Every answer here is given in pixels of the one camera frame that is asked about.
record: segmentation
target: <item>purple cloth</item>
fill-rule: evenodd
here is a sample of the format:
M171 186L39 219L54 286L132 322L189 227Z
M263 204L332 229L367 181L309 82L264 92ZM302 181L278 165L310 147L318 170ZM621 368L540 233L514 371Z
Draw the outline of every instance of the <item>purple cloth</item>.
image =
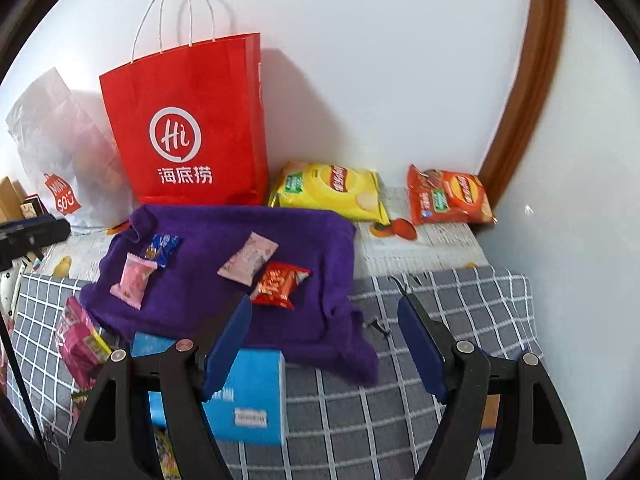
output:
M252 231L279 244L271 261L312 271L291 300L294 310L254 306L246 348L280 350L288 362L334 372L350 383L378 378L375 350L362 336L362 311L348 300L353 283L351 222L331 211L251 206L145 205L117 235L100 263L100 279L80 301L102 326L133 340L136 332L180 339L193 336L234 292L251 288L217 275ZM155 234L182 238L166 269L149 279L142 310L109 292L127 253L145 253ZM261 274L255 277L254 284Z

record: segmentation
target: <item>yellow chip bag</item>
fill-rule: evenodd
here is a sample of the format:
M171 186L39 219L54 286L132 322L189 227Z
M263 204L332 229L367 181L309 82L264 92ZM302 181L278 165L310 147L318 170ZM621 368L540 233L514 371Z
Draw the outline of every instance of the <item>yellow chip bag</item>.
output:
M389 224L376 173L326 164L290 162L269 206L327 209L353 221Z

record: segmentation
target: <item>paper bag handle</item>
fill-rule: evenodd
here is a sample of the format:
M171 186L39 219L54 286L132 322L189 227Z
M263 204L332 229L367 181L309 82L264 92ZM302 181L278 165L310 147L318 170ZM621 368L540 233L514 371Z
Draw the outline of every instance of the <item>paper bag handle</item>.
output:
M211 6L211 2L209 0L205 0L209 10L211 11L211 25L213 28L213 41L216 41L216 22L213 13L213 7ZM140 26L138 27L138 31L136 32L136 37L133 40L133 47L131 48L131 62L134 62L135 53L136 53L136 44L138 43L138 38L140 37L140 32L142 31L142 26L145 24L146 17L151 12L151 8L153 7L156 0L151 0L148 7L146 8L145 15L142 17L140 21ZM189 4L189 46L193 46L193 6L191 5L191 0L187 0ZM162 50L162 10L164 7L164 0L161 0L160 3L160 26L159 26L159 43L160 43L160 52Z

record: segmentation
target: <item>white plastic bag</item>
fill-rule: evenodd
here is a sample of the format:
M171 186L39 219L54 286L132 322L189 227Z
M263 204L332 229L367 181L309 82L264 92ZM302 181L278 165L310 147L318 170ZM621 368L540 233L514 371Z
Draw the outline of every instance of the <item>white plastic bag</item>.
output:
M6 123L40 199L74 232L115 227L137 207L113 137L96 127L55 68L26 89Z

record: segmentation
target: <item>snack package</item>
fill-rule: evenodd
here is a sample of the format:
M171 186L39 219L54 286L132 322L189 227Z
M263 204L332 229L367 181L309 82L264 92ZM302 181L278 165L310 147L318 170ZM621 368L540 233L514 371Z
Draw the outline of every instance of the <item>snack package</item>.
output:
M158 267L166 269L169 256L180 243L180 238L172 235L155 235L145 251L145 259L158 263Z
M89 394L91 390L83 390L82 392L75 392L71 394L71 431L73 431L80 419L80 415L82 414L82 410L84 410L84 406L86 402L89 400Z
M468 173L409 167L411 220L414 225L435 222L494 222L484 187Z
M389 224L376 173L325 164L290 162L269 206L328 209L352 220Z
M181 480L178 464L175 461L174 448L169 437L157 426L154 426L154 437L156 438L156 450L164 480Z
M133 308L140 310L149 276L157 268L157 262L145 260L135 254L128 253L127 261L124 264L124 269L122 269L120 283L113 285L110 293Z
M60 357L80 388L91 388L100 368L111 355L111 349L73 296L66 300L56 329L56 343Z
M293 310L293 304L289 297L310 275L310 270L295 265L269 262L251 294L251 302Z
M255 273L269 261L278 248L276 242L272 242L264 236L251 233L242 249L234 254L229 261L218 269L218 275L251 286Z

